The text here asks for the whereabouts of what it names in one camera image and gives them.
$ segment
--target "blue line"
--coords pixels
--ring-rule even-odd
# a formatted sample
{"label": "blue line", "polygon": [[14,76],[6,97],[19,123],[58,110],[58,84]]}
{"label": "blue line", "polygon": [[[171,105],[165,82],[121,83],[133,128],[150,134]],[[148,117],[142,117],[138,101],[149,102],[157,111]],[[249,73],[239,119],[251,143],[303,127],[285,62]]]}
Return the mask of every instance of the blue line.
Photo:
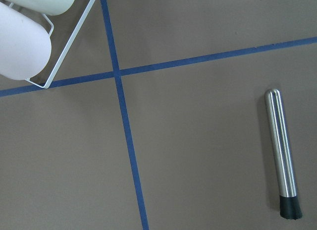
{"label": "blue line", "polygon": [[136,192],[138,206],[139,206],[141,223],[143,226],[143,230],[149,230],[149,224],[148,224],[148,218],[147,218],[147,213],[146,213],[145,204],[144,204],[140,175],[139,175],[139,170],[138,170],[138,165],[137,165],[137,160],[136,160],[135,150],[133,145],[132,133],[130,128],[129,115],[127,111],[127,106],[126,106],[124,91],[122,86],[121,72],[119,69],[119,62],[118,62],[118,57],[117,57],[117,53],[115,49],[112,26],[110,22],[109,9],[108,9],[106,0],[100,0],[100,1],[102,5],[102,10],[103,10],[109,51],[110,51],[110,56],[112,61],[115,84],[116,84],[118,98],[119,98],[119,105],[120,105],[121,116],[123,121],[124,134],[125,134],[125,138],[127,142],[127,148],[129,153],[135,192]]}
{"label": "blue line", "polygon": [[237,56],[242,56],[242,55],[247,55],[247,54],[262,53],[262,52],[267,52],[267,51],[276,50],[276,49],[291,48],[291,47],[308,45],[308,44],[313,44],[313,43],[317,43],[317,37],[300,39],[300,40],[295,40],[295,41],[290,41],[290,42],[264,45],[264,46],[260,46],[260,47],[239,49],[239,50],[223,52],[223,53],[216,53],[216,54],[205,55],[205,56],[200,56],[200,57],[192,57],[192,58],[186,58],[186,59],[181,59],[181,60],[167,61],[167,62],[152,64],[152,65],[133,67],[133,68],[121,70],[121,75],[131,75],[131,74],[137,74],[137,73],[148,72],[148,71],[153,71],[153,70],[160,70],[160,69],[195,64],[195,63],[200,63],[200,62],[205,62],[205,61],[237,57]]}
{"label": "blue line", "polygon": [[[74,77],[74,78],[69,78],[64,80],[53,81],[50,88],[79,84],[79,83],[90,82],[95,80],[108,79],[113,77],[114,75],[112,71],[93,74],[93,75],[79,76],[79,77]],[[28,86],[22,86],[22,87],[11,88],[6,90],[0,90],[0,97],[28,93],[32,91],[38,91],[38,90],[44,90],[44,89],[36,85],[28,85]]]}

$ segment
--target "gray floor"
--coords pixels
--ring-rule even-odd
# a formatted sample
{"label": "gray floor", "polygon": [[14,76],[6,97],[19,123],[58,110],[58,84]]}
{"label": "gray floor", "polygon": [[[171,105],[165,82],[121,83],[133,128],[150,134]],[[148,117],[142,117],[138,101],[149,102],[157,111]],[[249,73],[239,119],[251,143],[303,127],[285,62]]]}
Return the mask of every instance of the gray floor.
{"label": "gray floor", "polygon": [[[317,35],[317,0],[108,0],[121,69]],[[314,230],[317,45],[122,78],[151,230]],[[112,71],[100,1],[56,80]],[[0,89],[28,85],[0,77]],[[304,217],[279,216],[282,91]],[[0,98],[0,229],[142,229],[113,78]]]}

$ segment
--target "black rubber tip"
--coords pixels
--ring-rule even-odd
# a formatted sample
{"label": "black rubber tip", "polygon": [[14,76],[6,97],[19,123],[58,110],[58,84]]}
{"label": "black rubber tip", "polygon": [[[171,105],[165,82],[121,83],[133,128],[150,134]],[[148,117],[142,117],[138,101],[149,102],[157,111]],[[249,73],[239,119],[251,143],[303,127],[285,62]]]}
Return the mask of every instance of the black rubber tip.
{"label": "black rubber tip", "polygon": [[298,198],[279,197],[280,215],[285,219],[300,219],[303,214],[299,207]]}

